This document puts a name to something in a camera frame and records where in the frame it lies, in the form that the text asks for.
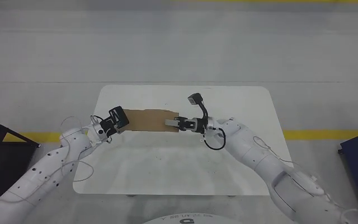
blue object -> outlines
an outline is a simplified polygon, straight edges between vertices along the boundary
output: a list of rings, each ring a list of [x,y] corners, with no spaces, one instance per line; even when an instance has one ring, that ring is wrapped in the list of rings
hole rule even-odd
[[[341,143],[342,149],[338,150],[340,155],[344,155],[351,176],[358,187],[358,137]]]

white cable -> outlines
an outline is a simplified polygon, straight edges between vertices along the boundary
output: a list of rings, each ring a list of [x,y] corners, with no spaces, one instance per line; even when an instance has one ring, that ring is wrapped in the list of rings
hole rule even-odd
[[[30,195],[28,195],[26,198],[23,198],[22,200],[18,200],[18,201],[7,201],[7,200],[3,200],[3,199],[0,199],[0,201],[4,201],[4,202],[7,202],[7,203],[18,203],[18,202],[22,202],[22,201],[28,199],[28,198],[31,197],[39,188],[41,188],[47,181],[49,181],[49,180],[51,179],[51,177],[52,177],[57,171],[61,170],[61,174],[62,174],[62,176],[64,176],[64,174],[63,174],[63,167],[64,167],[64,166],[67,166],[68,164],[72,164],[72,163],[74,163],[74,162],[81,162],[81,163],[83,163],[83,164],[86,164],[87,166],[89,166],[89,167],[92,169],[92,171],[91,171],[91,174],[90,174],[88,177],[86,177],[86,178],[84,178],[84,179],[81,179],[81,180],[74,180],[73,182],[81,182],[81,181],[87,180],[88,178],[90,178],[90,177],[93,175],[93,173],[95,172],[95,169],[94,169],[93,166],[91,166],[90,164],[88,164],[88,163],[86,163],[86,162],[84,162],[84,161],[81,161],[81,160],[74,160],[74,161],[71,161],[71,162],[67,162],[67,158],[68,158],[68,155],[69,155],[71,146],[70,146],[69,141],[65,138],[65,136],[63,136],[62,125],[63,125],[63,123],[64,123],[67,119],[69,119],[69,118],[76,118],[76,119],[78,120],[78,122],[79,122],[79,124],[80,124],[80,126],[81,126],[81,131],[82,131],[82,133],[83,133],[83,128],[82,128],[81,121],[80,121],[77,117],[75,117],[75,116],[68,116],[67,118],[65,118],[65,119],[61,122],[61,125],[60,125],[61,136],[62,136],[62,138],[63,138],[63,139],[67,142],[67,144],[68,144],[68,151],[67,151],[67,154],[66,154],[66,156],[65,156],[65,159],[64,159],[64,160],[62,161],[62,163],[61,163],[61,167],[58,168],[58,169],[56,169],[54,172],[52,172],[52,174],[49,175],[49,178],[48,178],[47,180],[45,180],[40,186],[37,186],[36,189],[35,189]]]
[[[93,168],[93,166],[91,166],[90,164],[86,163],[86,162],[83,162],[81,160],[75,160],[75,161],[71,161],[71,162],[67,162],[66,164],[64,164],[64,166],[67,166],[68,164],[72,164],[74,162],[81,162],[83,164],[86,164],[87,166],[89,166],[91,169],[92,169],[92,172],[91,174],[84,178],[84,179],[81,179],[81,180],[74,180],[73,182],[80,182],[80,181],[84,181],[84,180],[87,180],[88,178],[90,178],[93,173],[95,172],[95,169]],[[29,194],[26,198],[23,198],[22,200],[17,200],[17,201],[8,201],[8,200],[4,200],[4,199],[0,199],[0,201],[3,201],[3,202],[7,202],[7,203],[18,203],[18,202],[22,202],[24,200],[27,200],[29,197],[31,197],[38,189],[40,189],[47,181],[49,181],[51,179],[51,177],[61,169],[62,167],[58,168],[57,170],[55,170],[51,175],[49,175],[49,178],[47,180],[45,180],[40,186],[37,186],[36,189],[31,193]]]
[[[262,146],[261,144],[259,144],[259,143],[255,140],[255,138],[257,138],[258,140],[262,141],[262,143],[264,144],[264,146]],[[292,164],[294,164],[294,165],[297,165],[297,166],[299,166],[304,172],[306,172],[308,175],[312,176],[309,172],[307,172],[307,170],[303,169],[303,167],[301,167],[301,166],[300,166],[299,164],[297,164],[296,162],[281,159],[281,157],[280,157],[279,155],[277,155],[277,154],[271,149],[271,147],[266,144],[266,142],[265,142],[262,138],[260,138],[260,137],[258,137],[258,136],[254,136],[252,139],[253,139],[254,143],[256,143],[256,144],[257,144],[258,146],[260,146],[261,148],[263,148],[263,149],[265,149],[265,150],[269,150],[278,160],[281,160],[282,162],[289,162],[289,163],[292,163]],[[294,185],[295,185],[298,189],[300,189],[300,190],[302,190],[302,191],[304,191],[304,192],[306,192],[306,193],[309,193],[309,194],[311,194],[311,195],[313,195],[313,196],[323,196],[323,195],[325,195],[325,196],[328,198],[328,200],[329,200],[331,203],[333,203],[335,206],[340,207],[341,209],[345,209],[343,206],[341,206],[341,205],[339,205],[338,203],[336,203],[336,202],[331,198],[331,196],[327,193],[327,191],[326,191],[323,187],[321,187],[321,188],[322,188],[324,194],[314,194],[314,193],[312,193],[312,192],[308,192],[307,190],[305,190],[305,189],[303,189],[301,186],[299,186],[299,185],[294,181],[294,179],[291,177],[291,175],[290,175],[290,178],[291,178],[292,182],[294,183]],[[347,214],[347,213],[349,213],[349,212],[352,212],[352,211],[358,212],[358,209],[352,208],[352,209],[346,209],[346,210],[342,211],[340,220],[341,220],[341,222],[342,222],[343,224],[345,224],[345,222],[342,221],[342,219],[343,219],[343,217],[345,216],[345,214]]]

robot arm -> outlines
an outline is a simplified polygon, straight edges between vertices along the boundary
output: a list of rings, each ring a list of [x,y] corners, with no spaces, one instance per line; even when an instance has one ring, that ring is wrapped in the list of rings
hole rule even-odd
[[[110,116],[100,122],[91,116],[89,126],[62,133],[62,147],[41,158],[0,197],[0,223],[22,223],[37,204],[73,171],[76,162],[82,162],[80,159],[90,155],[100,144],[110,143],[108,137],[111,135],[121,133],[120,128],[129,123],[123,109],[119,106],[109,113]],[[92,140],[84,129],[88,129]]]
[[[234,118],[216,121],[209,117],[200,94],[191,95],[189,101],[199,105],[203,118],[178,117],[166,120],[167,125],[203,134],[209,148],[225,148],[237,161],[250,167],[265,181],[274,204],[291,220],[305,224],[341,223],[344,211],[331,201],[315,177],[284,164],[260,137]],[[210,147],[206,137],[215,138],[221,147]],[[353,223],[358,220],[346,219],[344,224]]]

cable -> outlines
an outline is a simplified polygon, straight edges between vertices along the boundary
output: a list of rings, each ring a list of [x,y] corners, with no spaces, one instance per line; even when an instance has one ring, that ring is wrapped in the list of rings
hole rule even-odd
[[[223,138],[224,138],[224,143],[223,145],[220,147],[220,148],[212,148],[207,142],[206,142],[206,138],[205,138],[205,135],[203,134],[202,136],[204,137],[204,143],[206,144],[206,146],[211,149],[211,150],[222,150],[225,145],[226,145],[226,134],[225,134],[225,131],[222,129],[222,128],[218,128],[222,133],[223,133]]]
[[[71,161],[71,162],[67,162],[66,164],[64,164],[64,166],[67,166],[68,164],[72,164],[74,162],[81,162],[83,164],[86,164],[87,166],[89,166],[91,169],[92,169],[92,172],[91,174],[84,178],[84,179],[81,179],[81,180],[74,180],[73,182],[80,182],[80,181],[84,181],[84,180],[87,180],[88,178],[90,178],[93,173],[95,172],[95,169],[93,168],[93,166],[91,166],[90,164],[86,163],[86,162],[83,162],[81,160],[75,160],[75,161]],[[29,194],[26,198],[23,198],[22,200],[17,200],[17,201],[8,201],[8,200],[4,200],[4,199],[0,199],[0,201],[3,201],[3,202],[7,202],[7,203],[18,203],[18,202],[22,202],[24,200],[27,200],[29,197],[31,197],[33,194],[35,194],[35,192],[40,189],[47,181],[49,181],[51,179],[51,177],[57,172],[59,171],[60,169],[62,168],[62,166],[58,169],[56,169],[51,175],[49,175],[49,178],[47,180],[45,180],[40,186],[38,186],[31,194]]]
[[[304,169],[302,166],[300,166],[300,165],[297,164],[296,162],[282,159],[279,155],[277,155],[277,154],[271,149],[271,147],[270,147],[269,145],[266,144],[266,142],[265,142],[262,138],[260,138],[260,137],[258,137],[258,136],[254,136],[252,139],[253,139],[254,143],[256,143],[256,144],[257,144],[258,146],[260,146],[261,148],[263,148],[263,149],[265,149],[265,150],[269,150],[278,160],[280,160],[280,161],[282,161],[282,162],[288,162],[288,163],[297,165],[297,166],[299,166],[299,167],[302,169],[302,171],[304,171],[305,173],[307,173],[309,176],[313,176],[313,175],[311,175],[309,172],[307,172],[306,169]],[[261,144],[259,144],[259,143],[256,141],[256,139],[260,140],[260,141],[264,144],[264,146],[261,145]],[[329,200],[331,203],[333,203],[335,206],[340,207],[341,209],[345,209],[343,206],[341,206],[341,205],[339,205],[338,203],[336,203],[336,202],[331,198],[331,196],[327,193],[327,191],[326,191],[323,187],[321,187],[322,190],[323,190],[323,194],[314,194],[314,193],[309,192],[309,191],[307,191],[306,189],[302,188],[300,185],[298,185],[298,184],[295,182],[295,180],[291,177],[290,174],[289,174],[289,176],[290,176],[290,179],[292,180],[292,182],[294,183],[294,185],[295,185],[298,189],[300,189],[300,190],[302,190],[302,191],[304,191],[304,192],[306,192],[306,193],[308,193],[308,194],[311,194],[311,195],[313,195],[313,196],[324,196],[324,195],[325,195],[325,196],[328,198],[328,200]],[[341,213],[341,221],[342,221],[342,216],[344,216],[345,213],[348,213],[348,212],[351,212],[351,211],[358,211],[358,210],[355,209],[355,208],[353,208],[353,209],[347,209],[347,210],[343,211],[343,212]]]
[[[69,117],[65,118],[65,119],[61,122],[61,125],[60,125],[60,128],[59,128],[60,131],[61,131],[61,136],[62,136],[62,138],[63,138],[63,139],[67,142],[67,144],[68,144],[68,151],[67,151],[67,153],[66,153],[65,159],[64,159],[64,160],[62,161],[62,163],[61,163],[61,167],[58,168],[58,169],[56,169],[54,172],[52,172],[52,173],[48,176],[49,178],[47,178],[47,180],[45,180],[40,186],[38,186],[38,187],[37,187],[30,195],[28,195],[26,198],[23,198],[22,200],[18,200],[18,201],[7,201],[7,200],[3,200],[3,199],[0,199],[0,201],[4,201],[4,202],[7,202],[7,203],[18,203],[18,202],[21,202],[21,201],[23,201],[23,200],[28,199],[28,198],[31,197],[39,188],[41,188],[47,181],[49,181],[49,180],[51,179],[51,177],[52,177],[57,171],[61,170],[61,174],[62,174],[62,176],[64,176],[64,174],[63,174],[63,167],[67,166],[68,164],[73,164],[74,162],[81,162],[81,163],[83,163],[83,164],[89,166],[89,167],[92,169],[92,171],[91,171],[91,174],[90,174],[88,177],[86,177],[86,178],[84,178],[84,179],[81,179],[81,180],[74,180],[73,182],[80,182],[80,181],[87,180],[88,178],[90,178],[90,177],[93,175],[93,173],[95,172],[95,169],[94,169],[93,166],[91,166],[90,164],[88,164],[88,163],[86,163],[86,162],[84,162],[84,161],[81,161],[81,160],[73,160],[73,161],[67,162],[67,158],[68,158],[68,155],[69,155],[69,153],[70,153],[71,146],[70,146],[69,141],[65,138],[65,136],[63,136],[62,125],[63,125],[63,123],[64,123],[67,119],[69,119],[69,118],[76,118],[76,119],[79,121],[79,124],[80,124],[80,126],[81,126],[81,131],[83,132],[83,128],[82,128],[81,121],[80,121],[77,117],[69,116]]]
[[[101,120],[104,120],[103,118],[101,118],[100,116],[97,116],[97,115],[92,115],[92,116],[95,116],[96,118],[99,118]]]

floor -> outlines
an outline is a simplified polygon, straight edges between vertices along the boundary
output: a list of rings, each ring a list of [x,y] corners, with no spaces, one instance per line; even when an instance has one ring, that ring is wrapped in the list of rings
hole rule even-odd
[[[357,129],[358,8],[179,1],[0,2],[0,123],[58,132],[89,122],[108,84],[263,86],[284,130]],[[358,207],[342,140],[287,141],[335,201]],[[34,161],[58,143],[45,143]],[[69,177],[26,223],[143,223],[205,212],[291,223],[269,197],[79,195]]]

